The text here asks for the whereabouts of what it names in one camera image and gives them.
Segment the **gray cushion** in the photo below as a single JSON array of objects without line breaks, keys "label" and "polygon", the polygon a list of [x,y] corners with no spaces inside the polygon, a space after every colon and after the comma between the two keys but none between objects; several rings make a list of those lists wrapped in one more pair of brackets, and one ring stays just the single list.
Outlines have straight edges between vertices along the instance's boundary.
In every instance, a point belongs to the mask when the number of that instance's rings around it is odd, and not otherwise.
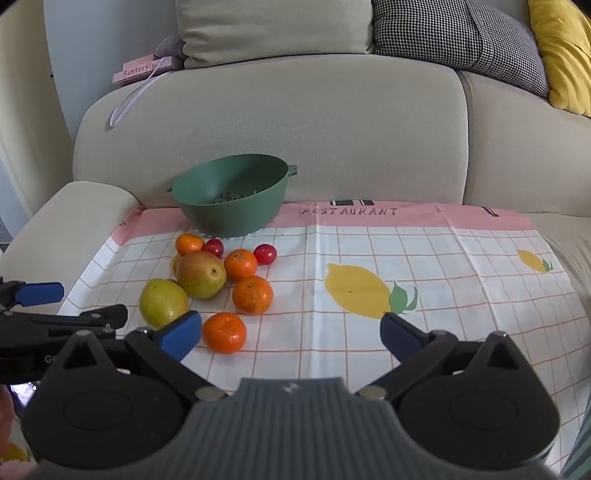
[{"label": "gray cushion", "polygon": [[465,202],[591,215],[591,120],[511,85],[458,74],[470,122]]},{"label": "gray cushion", "polygon": [[474,0],[375,0],[374,53],[469,70],[548,96],[528,27]]},{"label": "gray cushion", "polygon": [[199,162],[236,153],[298,165],[287,201],[379,198],[460,203],[466,99],[446,67],[377,55],[316,55],[174,72],[114,129],[134,86],[87,112],[74,176],[120,186],[148,206]]},{"label": "gray cushion", "polygon": [[177,0],[186,68],[314,53],[365,53],[371,0]]}]

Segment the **beige sofa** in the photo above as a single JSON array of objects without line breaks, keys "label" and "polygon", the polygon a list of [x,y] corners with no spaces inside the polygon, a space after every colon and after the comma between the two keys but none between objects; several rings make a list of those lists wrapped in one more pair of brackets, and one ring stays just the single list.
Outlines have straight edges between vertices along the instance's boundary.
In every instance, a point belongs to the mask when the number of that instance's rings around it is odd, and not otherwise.
[{"label": "beige sofa", "polygon": [[[487,3],[528,21],[525,0]],[[535,213],[589,304],[589,118],[477,74],[370,54],[172,73],[108,127],[133,88],[105,96],[82,121],[74,178],[95,183],[70,184],[45,205],[0,260],[0,274],[60,280],[67,291],[138,202],[173,205],[165,189],[184,170],[256,151],[298,164],[289,202],[373,198]]]}]

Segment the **orange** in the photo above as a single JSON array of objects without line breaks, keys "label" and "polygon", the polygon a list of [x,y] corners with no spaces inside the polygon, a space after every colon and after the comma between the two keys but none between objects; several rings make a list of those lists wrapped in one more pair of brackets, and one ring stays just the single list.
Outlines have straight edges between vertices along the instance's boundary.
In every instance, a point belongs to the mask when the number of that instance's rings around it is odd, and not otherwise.
[{"label": "orange", "polygon": [[174,243],[178,254],[182,257],[192,252],[198,252],[203,246],[203,238],[194,233],[181,233]]},{"label": "orange", "polygon": [[252,277],[256,273],[258,262],[252,252],[239,248],[228,254],[223,262],[228,278],[232,281]]},{"label": "orange", "polygon": [[264,278],[243,278],[234,287],[232,301],[237,310],[247,315],[260,315],[271,306],[273,289]]},{"label": "orange", "polygon": [[202,336],[214,353],[235,353],[246,342],[246,325],[235,313],[220,312],[205,321]]}]

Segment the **green colander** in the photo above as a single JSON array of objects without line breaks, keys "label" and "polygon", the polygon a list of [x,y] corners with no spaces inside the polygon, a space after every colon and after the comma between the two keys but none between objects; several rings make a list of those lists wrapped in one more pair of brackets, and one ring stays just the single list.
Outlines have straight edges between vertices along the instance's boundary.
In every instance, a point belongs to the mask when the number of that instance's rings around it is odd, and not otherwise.
[{"label": "green colander", "polygon": [[269,224],[296,174],[297,166],[272,155],[232,155],[193,167],[167,191],[197,230],[228,238]]}]

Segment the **yellow cushion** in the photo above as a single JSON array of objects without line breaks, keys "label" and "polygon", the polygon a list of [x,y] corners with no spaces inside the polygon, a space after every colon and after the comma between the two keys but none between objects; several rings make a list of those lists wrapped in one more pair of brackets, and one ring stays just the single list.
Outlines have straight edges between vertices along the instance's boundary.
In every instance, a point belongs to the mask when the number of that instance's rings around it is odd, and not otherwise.
[{"label": "yellow cushion", "polygon": [[591,117],[591,24],[571,0],[529,0],[550,104]]}]

